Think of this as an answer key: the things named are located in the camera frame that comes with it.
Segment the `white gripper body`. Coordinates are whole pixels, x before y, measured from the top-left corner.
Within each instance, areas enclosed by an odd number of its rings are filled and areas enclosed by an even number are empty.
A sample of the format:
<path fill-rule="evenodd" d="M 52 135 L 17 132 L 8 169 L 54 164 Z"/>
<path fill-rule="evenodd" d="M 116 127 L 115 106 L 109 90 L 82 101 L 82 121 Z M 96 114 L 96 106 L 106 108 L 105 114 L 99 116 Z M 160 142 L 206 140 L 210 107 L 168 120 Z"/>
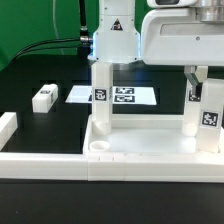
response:
<path fill-rule="evenodd" d="M 192 8 L 152 10 L 143 19 L 141 54 L 148 65 L 224 66 L 224 23 L 199 22 Z"/>

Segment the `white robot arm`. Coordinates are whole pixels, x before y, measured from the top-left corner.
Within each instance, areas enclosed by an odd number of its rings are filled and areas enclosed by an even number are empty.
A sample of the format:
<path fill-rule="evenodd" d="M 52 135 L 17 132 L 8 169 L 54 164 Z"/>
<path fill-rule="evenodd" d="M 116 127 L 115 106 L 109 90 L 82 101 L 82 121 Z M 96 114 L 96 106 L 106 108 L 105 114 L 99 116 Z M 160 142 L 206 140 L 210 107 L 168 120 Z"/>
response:
<path fill-rule="evenodd" d="M 147 0 L 135 29 L 135 0 L 99 0 L 91 60 L 182 66 L 198 85 L 197 66 L 224 66 L 224 0 Z"/>

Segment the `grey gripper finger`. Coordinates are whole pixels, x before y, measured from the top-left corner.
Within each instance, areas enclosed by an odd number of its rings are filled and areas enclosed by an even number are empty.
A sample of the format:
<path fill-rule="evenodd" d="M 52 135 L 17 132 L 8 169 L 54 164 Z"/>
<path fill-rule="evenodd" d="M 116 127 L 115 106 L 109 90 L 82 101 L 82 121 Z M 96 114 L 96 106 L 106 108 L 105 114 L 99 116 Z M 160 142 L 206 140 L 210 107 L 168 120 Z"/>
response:
<path fill-rule="evenodd" d="M 202 92 L 202 83 L 196 77 L 196 67 L 195 66 L 185 66 L 184 67 L 184 74 L 187 80 L 192 85 L 192 96 L 196 99 L 201 98 Z"/>

